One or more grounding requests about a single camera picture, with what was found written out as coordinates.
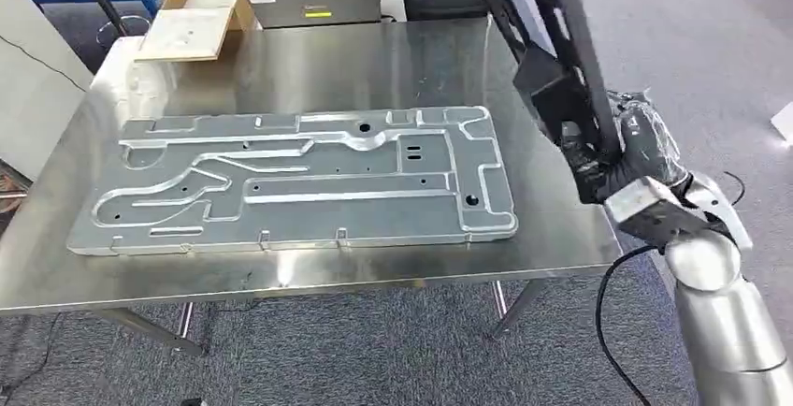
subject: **silver cylindrical joint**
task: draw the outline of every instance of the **silver cylindrical joint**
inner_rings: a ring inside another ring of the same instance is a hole
[[[711,230],[667,246],[675,303],[704,405],[793,404],[793,370],[741,254]]]

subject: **black metal bracket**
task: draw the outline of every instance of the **black metal bracket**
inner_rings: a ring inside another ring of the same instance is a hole
[[[581,126],[604,161],[621,155],[581,0],[533,0],[555,55],[532,40],[514,0],[484,0],[520,67],[513,84],[543,131],[558,141],[563,121]]]

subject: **yellow sticker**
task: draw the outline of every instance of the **yellow sticker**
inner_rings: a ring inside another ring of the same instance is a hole
[[[333,13],[329,11],[307,11],[305,16],[306,18],[330,18]]]

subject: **aluminum plate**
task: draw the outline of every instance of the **aluminum plate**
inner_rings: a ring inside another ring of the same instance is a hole
[[[487,241],[517,230],[484,107],[129,121],[77,254]]]

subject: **plastic wrap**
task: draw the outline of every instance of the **plastic wrap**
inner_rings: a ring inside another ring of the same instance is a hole
[[[561,148],[573,170],[584,203],[602,203],[639,177],[649,176],[669,187],[681,185],[688,171],[680,151],[647,92],[609,92],[623,155],[615,165],[601,161],[584,142],[575,123],[562,124]]]

